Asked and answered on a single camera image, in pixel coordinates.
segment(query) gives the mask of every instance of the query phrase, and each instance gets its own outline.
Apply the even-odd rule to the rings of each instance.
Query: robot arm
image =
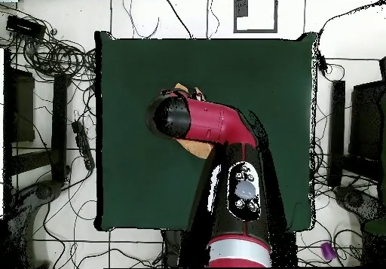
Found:
[[[208,170],[220,165],[213,205],[209,215],[196,212],[191,235],[193,240],[205,236],[206,266],[270,267],[259,143],[243,115],[226,105],[193,99],[182,90],[165,90],[149,105],[146,121],[157,136],[214,145],[214,162],[203,173],[208,177]],[[205,187],[198,192],[202,200],[209,195],[208,180]]]

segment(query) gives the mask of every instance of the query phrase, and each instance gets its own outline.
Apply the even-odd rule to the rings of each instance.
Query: green mat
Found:
[[[301,41],[113,40],[96,32],[96,227],[185,229],[204,161],[153,136],[146,108],[176,83],[255,112],[268,133],[292,231],[309,229],[311,54]]]

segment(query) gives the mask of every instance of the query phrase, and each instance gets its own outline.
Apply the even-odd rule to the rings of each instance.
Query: white button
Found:
[[[257,209],[257,205],[254,202],[250,201],[250,203],[248,203],[248,208],[251,212],[255,212]]]
[[[238,200],[238,201],[236,202],[236,207],[237,207],[238,209],[243,208],[243,207],[244,207],[244,202],[243,202],[242,200]]]

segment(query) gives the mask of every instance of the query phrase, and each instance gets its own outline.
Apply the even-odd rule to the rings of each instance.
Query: button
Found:
[[[256,196],[256,188],[252,184],[252,182],[249,182],[247,180],[240,180],[236,184],[234,193],[239,198],[252,200]]]
[[[255,212],[257,210],[257,205],[254,202],[250,201],[250,203],[248,203],[248,208],[251,212]]]
[[[243,207],[244,207],[244,202],[243,202],[242,200],[238,200],[238,201],[236,202],[236,207],[237,207],[238,209],[243,208]]]

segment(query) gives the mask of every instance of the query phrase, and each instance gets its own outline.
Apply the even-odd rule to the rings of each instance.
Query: cable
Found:
[[[186,29],[186,32],[188,32],[189,34],[189,38],[192,38],[191,36],[191,33],[189,32],[188,28],[186,27],[186,25],[183,23],[183,21],[181,20],[181,18],[179,17],[179,15],[177,14],[176,10],[174,9],[174,6],[171,4],[171,2],[169,0],[167,0],[167,3],[169,3],[170,7],[172,8],[174,14],[177,16],[177,19],[180,21],[180,23],[185,27]]]
[[[153,32],[150,35],[148,35],[148,36],[140,35],[138,33],[138,30],[136,29],[136,25],[134,23],[133,16],[131,15],[131,5],[132,4],[133,4],[133,0],[130,0],[130,8],[129,8],[129,10],[127,10],[126,7],[124,6],[124,0],[122,0],[122,6],[124,7],[124,10],[126,11],[126,13],[129,15],[131,25],[133,25],[133,36],[131,38],[134,38],[134,33],[136,33],[141,38],[151,38],[158,30],[158,26],[160,24],[160,18],[158,18],[157,26],[155,27],[155,29],[153,30]]]
[[[210,35],[209,39],[211,39],[212,36],[215,35],[215,34],[217,33],[217,30],[219,29],[219,26],[220,26],[220,20],[219,20],[219,18],[213,13],[213,10],[212,10],[212,4],[213,4],[213,0],[212,0],[211,3],[210,3],[210,13],[212,13],[212,15],[216,18],[216,20],[217,20],[217,27],[216,27],[216,31]]]
[[[343,249],[336,243],[336,238],[337,238],[341,233],[344,233],[344,232],[351,232],[352,234],[356,234],[360,239],[362,239],[362,235],[359,234],[359,233],[357,233],[356,231],[354,231],[354,230],[352,230],[352,229],[342,229],[342,230],[338,231],[338,232],[335,234],[335,236],[334,236],[334,238],[333,238],[333,241],[332,241],[332,244],[333,244],[334,250],[335,250],[336,255],[337,255],[336,258],[338,259],[338,262],[339,262],[339,264],[340,264],[342,267],[344,267],[344,265],[343,265],[342,260],[341,260],[342,258],[341,258],[340,255],[338,254],[338,249],[340,249],[340,250],[343,250]],[[360,261],[360,257],[358,258],[357,255],[358,255],[358,253],[357,253],[356,255],[351,255],[351,256],[354,257],[356,260]]]
[[[340,79],[338,79],[337,81],[341,81],[343,79],[343,77],[345,76],[345,68],[342,66],[342,65],[339,65],[339,64],[331,64],[331,63],[327,63],[327,66],[329,66],[331,68],[331,72],[328,73],[328,72],[325,72],[322,70],[322,75],[323,77],[327,80],[327,81],[330,81],[330,82],[334,82],[332,80],[330,80],[329,78],[326,77],[326,75],[329,75],[332,73],[332,66],[338,66],[340,67],[342,70],[343,70],[343,74],[342,74],[342,77]]]

